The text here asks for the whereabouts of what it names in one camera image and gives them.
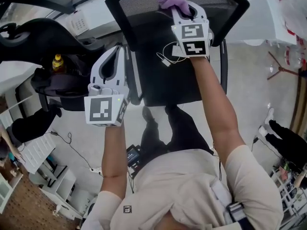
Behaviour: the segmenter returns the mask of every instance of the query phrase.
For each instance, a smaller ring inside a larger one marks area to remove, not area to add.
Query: mesh chair back
[[[249,7],[247,0],[189,0],[206,11],[218,46],[229,30]],[[135,51],[153,38],[165,36],[174,24],[171,17],[158,12],[158,0],[106,0],[112,15],[122,29],[130,48]]]

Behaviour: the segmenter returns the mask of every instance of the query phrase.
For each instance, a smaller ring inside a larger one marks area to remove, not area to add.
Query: shirt logo
[[[132,213],[132,206],[131,205],[125,205],[124,206],[124,213]]]

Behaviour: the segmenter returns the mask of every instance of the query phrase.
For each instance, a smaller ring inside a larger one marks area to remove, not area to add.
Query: gray floor
[[[258,135],[258,128],[263,123],[268,104],[275,108],[275,119],[283,126],[289,127],[296,97],[297,77],[288,73],[280,73],[267,81],[268,61],[267,52],[270,50],[283,62],[283,49],[261,45],[257,47],[245,44],[228,45],[229,73],[227,96],[233,104],[239,123],[239,130],[243,140],[251,147],[252,141]],[[219,76],[219,51],[211,51],[212,66]],[[32,114],[40,108],[38,96],[26,102],[27,114]],[[212,137],[205,119],[201,102],[180,105],[190,114],[209,146],[213,146]],[[172,131],[163,107],[151,108],[154,118],[159,124],[160,139],[168,143]],[[138,145],[145,129],[142,118],[142,106],[129,106],[125,114],[126,143]],[[63,117],[56,117],[52,128],[64,138],[68,132],[72,133],[72,146],[79,151],[90,163],[91,167],[101,166],[104,151],[104,128],[87,125],[82,112],[68,112],[63,110]],[[83,189],[98,193],[102,177],[89,171],[86,162],[78,156],[60,138],[54,138],[57,148],[52,155],[60,164],[70,167],[77,177],[77,183]],[[258,141],[253,146],[253,153],[258,162],[269,172],[278,158]]]

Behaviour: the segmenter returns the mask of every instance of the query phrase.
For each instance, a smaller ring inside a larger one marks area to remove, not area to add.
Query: charging cable
[[[178,59],[176,61],[174,61],[174,60],[170,60],[169,58],[167,58],[165,56],[164,51],[165,51],[166,47],[169,46],[169,45],[172,45],[172,44],[176,44],[178,46],[178,42],[171,42],[171,43],[164,46],[162,53],[156,52],[157,56],[162,60],[162,63],[165,64],[168,67],[170,66],[170,64],[176,64],[176,63],[184,61],[186,59],[186,57],[185,58],[178,57]]]

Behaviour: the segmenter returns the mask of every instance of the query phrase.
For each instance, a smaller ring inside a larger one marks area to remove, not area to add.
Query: beige shirt
[[[225,171],[230,192],[244,205],[253,227],[279,229],[283,219],[279,191],[248,146],[229,155]],[[220,182],[213,156],[206,151],[191,149],[160,156],[134,182],[135,194],[123,201],[111,192],[100,192],[82,230],[153,230],[168,211],[191,229],[241,229],[238,223],[225,226],[224,207],[212,190]],[[131,206],[132,213],[124,213],[124,206]]]

